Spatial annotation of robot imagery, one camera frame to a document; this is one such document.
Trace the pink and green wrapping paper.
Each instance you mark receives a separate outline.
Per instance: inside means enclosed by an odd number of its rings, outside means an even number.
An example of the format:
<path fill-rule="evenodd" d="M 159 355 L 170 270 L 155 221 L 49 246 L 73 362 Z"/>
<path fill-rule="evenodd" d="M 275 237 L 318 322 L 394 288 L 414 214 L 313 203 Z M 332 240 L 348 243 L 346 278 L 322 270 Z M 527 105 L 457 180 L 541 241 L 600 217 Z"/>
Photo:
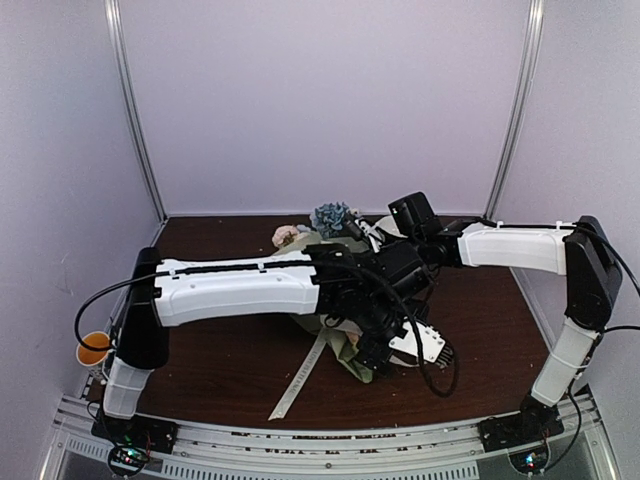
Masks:
<path fill-rule="evenodd" d="M 321 243 L 339 243 L 348 247 L 352 252 L 359 253 L 369 249 L 364 241 L 356 241 L 351 238 L 332 238 L 323 240 L 319 233 L 310 231 L 305 235 L 301 235 L 294 243 L 280 250 L 276 249 L 275 255 L 282 255 L 292 251 L 301 251 L 308 245 Z M 320 329 L 324 326 L 325 315 L 305 315 L 292 316 L 293 321 L 307 333 L 317 336 Z M 369 384 L 374 379 L 374 372 L 363 365 L 360 365 L 355 356 L 357 353 L 356 343 L 359 335 L 353 328 L 347 331 L 339 328 L 330 329 L 326 333 L 326 341 L 329 348 L 333 351 L 336 361 L 340 363 L 347 371 L 349 371 L 356 379 L 364 384 Z"/>

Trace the white ribbon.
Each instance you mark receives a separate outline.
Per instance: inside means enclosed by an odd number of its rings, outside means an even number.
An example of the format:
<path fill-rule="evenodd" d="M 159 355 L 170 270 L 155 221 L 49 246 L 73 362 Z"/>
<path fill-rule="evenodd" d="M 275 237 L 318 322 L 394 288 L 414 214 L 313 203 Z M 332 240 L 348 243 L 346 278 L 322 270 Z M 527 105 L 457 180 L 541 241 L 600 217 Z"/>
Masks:
<path fill-rule="evenodd" d="M 311 349 L 306 355 L 304 361 L 300 365 L 296 374 L 292 377 L 292 380 L 276 406 L 273 408 L 271 414 L 268 417 L 269 421 L 282 420 L 286 417 L 291 406 L 301 393 L 304 385 L 306 384 L 309 376 L 313 372 L 320 356 L 322 355 L 326 346 L 326 330 L 321 329 L 318 333 Z"/>

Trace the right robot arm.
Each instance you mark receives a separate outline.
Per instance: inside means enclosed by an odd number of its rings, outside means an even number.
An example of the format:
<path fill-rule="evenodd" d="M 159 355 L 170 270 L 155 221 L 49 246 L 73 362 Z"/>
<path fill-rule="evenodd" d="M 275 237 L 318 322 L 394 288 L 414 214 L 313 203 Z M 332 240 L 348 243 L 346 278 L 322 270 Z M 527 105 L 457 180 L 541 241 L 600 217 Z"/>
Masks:
<path fill-rule="evenodd" d="M 562 318 L 549 343 L 541 370 L 513 414 L 487 418 L 478 425 L 487 452 L 543 443 L 564 427 L 559 403 L 589 365 L 615 310 L 626 274 L 594 216 L 550 224 L 512 224 L 484 217 L 445 222 L 425 194 L 417 192 L 389 205 L 374 228 L 382 250 L 398 247 L 428 267 L 509 269 L 536 318 L 542 303 L 524 278 L 549 278 L 563 300 Z"/>

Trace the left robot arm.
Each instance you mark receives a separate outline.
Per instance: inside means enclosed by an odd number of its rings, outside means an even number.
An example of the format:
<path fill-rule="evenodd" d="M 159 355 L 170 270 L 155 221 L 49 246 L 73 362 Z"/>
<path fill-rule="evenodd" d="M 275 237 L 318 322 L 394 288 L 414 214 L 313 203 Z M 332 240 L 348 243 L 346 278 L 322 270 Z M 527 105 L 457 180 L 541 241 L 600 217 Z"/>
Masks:
<path fill-rule="evenodd" d="M 100 413 L 123 444 L 144 424 L 134 415 L 150 374 L 169 357 L 169 331 L 183 324 L 254 314 L 327 315 L 361 330 L 359 358 L 382 368 L 396 352 L 418 365 L 437 360 L 444 340 L 417 317 L 409 299 L 431 282 L 427 262 L 406 241 L 377 252 L 337 243 L 231 261 L 185 262 L 141 251 L 123 282 L 128 303 L 106 380 Z"/>

